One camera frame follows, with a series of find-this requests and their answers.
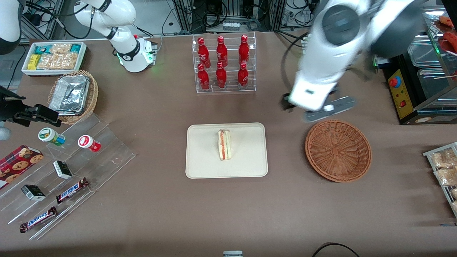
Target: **brown woven basket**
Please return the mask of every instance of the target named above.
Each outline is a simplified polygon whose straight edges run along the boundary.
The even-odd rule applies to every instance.
[[[68,74],[63,75],[62,77],[76,76],[76,75],[85,75],[90,79],[89,92],[87,92],[85,111],[82,115],[80,115],[80,116],[59,116],[59,119],[64,124],[67,124],[67,125],[73,125],[77,121],[90,116],[94,112],[95,105],[97,104],[98,85],[97,85],[97,81],[95,81],[94,77],[89,72],[87,72],[85,70],[72,71]],[[48,105],[51,103],[51,99],[53,98],[54,90],[56,89],[56,85],[57,85],[57,81],[54,83],[54,86],[51,89],[51,93],[48,96]]]
[[[313,168],[335,182],[361,178],[372,161],[367,138],[352,124],[340,120],[314,125],[306,136],[305,152]]]

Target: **green and white cup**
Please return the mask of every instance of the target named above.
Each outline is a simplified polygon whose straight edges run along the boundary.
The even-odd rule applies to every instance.
[[[54,145],[61,146],[65,143],[65,136],[57,133],[52,128],[43,128],[38,132],[38,138],[43,142],[50,142]]]

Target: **brown tablecloth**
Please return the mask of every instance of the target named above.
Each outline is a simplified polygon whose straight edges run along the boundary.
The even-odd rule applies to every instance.
[[[358,104],[335,118],[366,135],[373,162],[356,182],[330,182],[304,156],[312,124],[302,121],[302,110],[282,112],[278,105],[287,92],[280,60],[288,43],[273,33],[256,35],[258,89],[242,95],[196,94],[191,36],[165,38],[157,65],[136,74],[112,56],[108,41],[87,41],[84,69],[100,88],[95,112],[138,155],[38,241],[7,225],[0,212],[0,256],[209,257],[243,250],[246,257],[303,257],[329,241],[363,257],[456,255],[457,228],[439,226],[453,222],[453,214],[422,156],[457,141],[456,126],[399,126],[383,76],[364,82],[347,72],[342,94]],[[291,81],[300,54],[295,48],[288,58]],[[18,93],[25,103],[46,104],[55,79],[25,75]],[[245,122],[266,128],[265,177],[186,177],[189,126]],[[20,144],[45,146],[37,140],[45,124],[7,127],[13,136],[0,142],[0,156]],[[337,246],[326,253],[350,256]]]

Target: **red and white cup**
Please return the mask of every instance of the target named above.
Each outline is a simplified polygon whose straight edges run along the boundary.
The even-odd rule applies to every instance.
[[[89,135],[81,136],[80,139],[78,139],[78,145],[81,148],[89,149],[94,153],[98,152],[101,148],[101,144]]]

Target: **coca-cola bottle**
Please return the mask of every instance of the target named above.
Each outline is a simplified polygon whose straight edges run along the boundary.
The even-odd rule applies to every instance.
[[[224,69],[222,62],[218,62],[218,70],[216,71],[216,77],[218,79],[218,87],[224,89],[227,86],[227,72]]]
[[[211,67],[211,61],[209,60],[209,51],[205,46],[205,40],[202,37],[199,37],[198,40],[198,58],[200,63],[202,63],[205,68],[209,69]]]
[[[198,82],[203,91],[209,90],[209,77],[203,64],[198,64]]]
[[[238,87],[240,89],[246,89],[248,87],[248,76],[249,72],[246,70],[246,63],[242,62],[239,66],[240,69],[238,71]]]
[[[239,45],[238,54],[239,54],[238,62],[240,65],[242,62],[248,63],[249,45],[248,45],[248,36],[247,35],[241,36],[241,44]]]
[[[216,54],[218,55],[218,62],[222,62],[224,67],[228,65],[228,54],[227,54],[227,46],[224,43],[224,37],[218,37],[218,48],[216,49]]]

